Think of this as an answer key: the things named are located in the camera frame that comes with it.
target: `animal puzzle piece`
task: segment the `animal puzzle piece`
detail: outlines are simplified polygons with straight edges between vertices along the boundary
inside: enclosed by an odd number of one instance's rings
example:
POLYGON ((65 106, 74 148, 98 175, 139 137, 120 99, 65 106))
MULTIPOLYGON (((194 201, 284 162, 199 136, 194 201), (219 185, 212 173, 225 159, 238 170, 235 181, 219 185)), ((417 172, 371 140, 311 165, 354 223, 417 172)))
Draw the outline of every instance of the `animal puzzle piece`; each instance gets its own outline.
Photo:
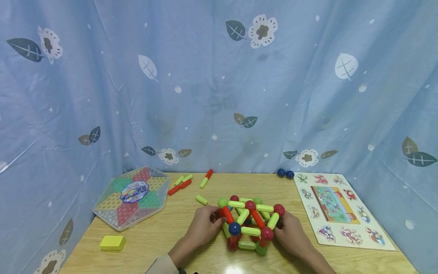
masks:
POLYGON ((385 245, 385 240, 383 239, 383 236, 380 235, 377 231, 371 230, 369 228, 366 228, 366 231, 370 235, 370 238, 373 242, 375 242, 381 246, 385 245))
POLYGON ((345 192, 345 194, 348 196, 348 199, 351 200, 357 200, 356 195, 354 195, 353 191, 351 190, 347 190, 347 189, 343 189, 343 191, 345 192))
POLYGON ((313 199, 312 193, 308 192, 305 189, 300 189, 301 193, 303 194, 303 197, 310 200, 313 199))
POLYGON ((297 177, 298 177, 298 180, 300 181, 300 183, 307 184, 307 181, 306 181, 307 180, 307 176, 302 175, 302 174, 298 174, 297 177))
POLYGON ((333 182, 335 183, 335 184, 338 184, 338 185, 341 185, 341 184, 344 184, 344 185, 347 185, 346 183, 344 183, 344 181, 341 179, 341 177, 339 177, 338 175, 336 175, 334 178, 333 178, 333 182))
POLYGON ((325 225, 318 230, 318 233, 323 235, 328 242, 336 242, 336 238, 333 235, 332 228, 329 225, 325 225))
POLYGON ((327 180, 324 178, 323 175, 318 175, 318 176, 314 176, 316 178, 316 182, 318 184, 324 184, 327 185, 329 182, 327 182, 327 180))
POLYGON ((307 205, 307 208, 310 210, 311 218, 312 219, 318 219, 319 218, 320 214, 319 214, 318 209, 316 209, 316 207, 307 205))
POLYGON ((352 245, 361 245, 363 240, 362 237, 357 233, 355 229, 348 229, 341 226, 341 235, 345 237, 347 243, 352 245))
POLYGON ((357 206, 359 208, 359 210, 357 211, 357 213, 359 214, 359 216, 362 218, 362 220, 365 221, 365 223, 369 224, 371 223, 371 218, 368 216, 368 214, 364 211, 364 208, 362 206, 357 206))

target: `magnetic stick toy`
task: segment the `magnetic stick toy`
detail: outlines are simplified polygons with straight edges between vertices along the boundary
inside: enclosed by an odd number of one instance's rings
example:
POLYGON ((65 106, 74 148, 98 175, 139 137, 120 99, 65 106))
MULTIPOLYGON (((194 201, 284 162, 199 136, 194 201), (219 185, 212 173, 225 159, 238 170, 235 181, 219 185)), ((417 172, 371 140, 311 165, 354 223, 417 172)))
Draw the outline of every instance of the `magnetic stick toy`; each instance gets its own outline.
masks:
POLYGON ((226 222, 222 226, 222 230, 227 237, 227 248, 229 251, 236 251, 237 248, 255 250, 260 255, 265 255, 268 249, 268 243, 274 237, 273 229, 277 225, 279 218, 284 215, 285 209, 282 205, 275 206, 264 205, 260 198, 245 199, 236 195, 226 198, 219 198, 219 217, 225 217, 226 222), (239 217, 234 220, 231 210, 236 209, 239 217), (250 236, 252 242, 241 241, 242 235, 250 236))

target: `dark blue ball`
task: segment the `dark blue ball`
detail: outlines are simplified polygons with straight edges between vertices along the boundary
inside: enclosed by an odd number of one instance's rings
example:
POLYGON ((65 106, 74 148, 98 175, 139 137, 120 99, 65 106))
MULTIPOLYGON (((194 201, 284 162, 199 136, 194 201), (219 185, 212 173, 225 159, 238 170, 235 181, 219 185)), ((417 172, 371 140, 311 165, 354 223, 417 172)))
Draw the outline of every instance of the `dark blue ball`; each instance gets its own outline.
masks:
POLYGON ((282 169, 282 168, 279 168, 279 169, 277 170, 277 176, 278 176, 278 177, 283 178, 285 175, 286 175, 286 170, 284 170, 284 169, 282 169))
POLYGON ((228 227, 228 232, 233 236, 239 236, 240 232, 242 231, 242 228, 240 227, 240 224, 237 222, 233 222, 228 227))
POLYGON ((292 179, 294 176, 295 176, 295 173, 294 173, 293 171, 288 170, 288 171, 286 172, 286 178, 288 178, 288 179, 292 179))

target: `white dot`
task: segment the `white dot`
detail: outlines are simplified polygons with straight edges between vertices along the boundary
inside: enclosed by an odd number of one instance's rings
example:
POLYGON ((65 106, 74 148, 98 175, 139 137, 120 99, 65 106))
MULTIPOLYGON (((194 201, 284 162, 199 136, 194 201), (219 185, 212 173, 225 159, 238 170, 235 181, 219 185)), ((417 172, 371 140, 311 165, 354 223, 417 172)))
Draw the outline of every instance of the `white dot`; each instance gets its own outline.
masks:
POLYGON ((405 222, 405 226, 406 226, 408 229, 412 230, 412 229, 415 228, 415 223, 412 222, 411 220, 406 220, 406 222, 405 222))

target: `flower print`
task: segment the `flower print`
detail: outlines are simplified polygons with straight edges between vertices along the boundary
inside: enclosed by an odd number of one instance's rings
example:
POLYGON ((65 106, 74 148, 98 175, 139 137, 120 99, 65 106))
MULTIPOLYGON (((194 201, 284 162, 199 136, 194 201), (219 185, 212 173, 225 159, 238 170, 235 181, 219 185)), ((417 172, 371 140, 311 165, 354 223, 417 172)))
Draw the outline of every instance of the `flower print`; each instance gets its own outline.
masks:
POLYGON ((261 14, 254 18, 253 25, 249 28, 248 36, 251 38, 251 47, 257 49, 260 45, 267 46, 274 41, 274 32, 278 29, 277 19, 266 19, 261 14))
POLYGON ((162 149, 158 157, 170 166, 180 161, 173 149, 162 149))
POLYGON ((45 255, 41 261, 41 265, 33 274, 57 274, 61 269, 61 264, 65 260, 65 250, 54 250, 45 255))
POLYGON ((41 40, 41 48, 49 58, 49 62, 53 64, 54 59, 62 56, 63 49, 59 45, 59 37, 52 30, 45 28, 44 30, 38 27, 38 35, 41 40))
POLYGON ((305 149, 295 157, 302 167, 314 166, 318 162, 318 152, 314 149, 305 149))

